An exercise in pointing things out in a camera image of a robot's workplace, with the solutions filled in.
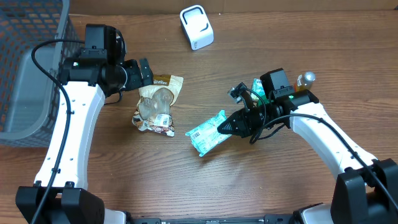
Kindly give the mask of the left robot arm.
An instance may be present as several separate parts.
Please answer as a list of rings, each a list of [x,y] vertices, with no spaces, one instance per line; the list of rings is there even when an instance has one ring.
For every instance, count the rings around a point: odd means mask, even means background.
[[[105,99],[153,84],[146,59],[126,60],[120,30],[88,24],[80,50],[66,58],[52,81],[60,91],[46,158],[30,187],[19,187],[16,205],[29,223],[129,223],[88,191],[88,157]]]

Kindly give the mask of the teal wipes packet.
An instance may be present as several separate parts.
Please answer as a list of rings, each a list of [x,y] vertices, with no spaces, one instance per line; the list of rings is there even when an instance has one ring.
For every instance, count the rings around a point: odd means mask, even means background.
[[[192,145],[200,157],[231,137],[230,134],[221,134],[218,131],[218,126],[224,121],[226,121],[225,111],[221,110],[216,116],[185,133],[190,137]]]

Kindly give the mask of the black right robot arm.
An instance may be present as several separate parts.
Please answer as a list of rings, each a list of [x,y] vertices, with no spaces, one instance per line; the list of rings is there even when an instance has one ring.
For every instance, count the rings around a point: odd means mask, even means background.
[[[282,68],[265,73],[260,81],[265,95],[258,103],[245,84],[230,89],[229,95],[244,108],[221,123],[218,132],[249,137],[254,144],[264,129],[289,128],[308,142],[336,180],[331,204],[267,215],[265,223],[397,223],[397,164],[381,161],[356,144],[310,90],[294,89]]]

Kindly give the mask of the beige brown snack bag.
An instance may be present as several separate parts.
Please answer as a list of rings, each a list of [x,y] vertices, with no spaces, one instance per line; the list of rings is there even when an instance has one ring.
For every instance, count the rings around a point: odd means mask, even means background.
[[[140,99],[132,117],[139,131],[152,131],[168,137],[175,136],[171,107],[183,87],[183,77],[154,75],[154,83],[139,89]]]

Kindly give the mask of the teal tissue pack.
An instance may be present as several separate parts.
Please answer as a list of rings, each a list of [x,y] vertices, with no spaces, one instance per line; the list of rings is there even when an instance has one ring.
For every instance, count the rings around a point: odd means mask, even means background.
[[[267,100],[267,98],[266,98],[266,96],[265,96],[265,92],[264,92],[263,86],[262,86],[262,82],[261,82],[260,79],[255,78],[255,79],[253,80],[251,90],[252,90],[253,92],[256,93],[256,94],[251,93],[251,97],[252,97],[252,99],[253,99],[254,101],[259,101],[258,95],[259,95],[264,101]]]

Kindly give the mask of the yellow dish soap bottle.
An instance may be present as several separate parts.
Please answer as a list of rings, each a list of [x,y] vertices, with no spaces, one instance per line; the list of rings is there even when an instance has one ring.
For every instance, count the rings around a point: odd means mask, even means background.
[[[298,76],[297,81],[294,85],[295,91],[309,90],[312,87],[312,84],[316,80],[315,73],[308,71],[304,74]]]

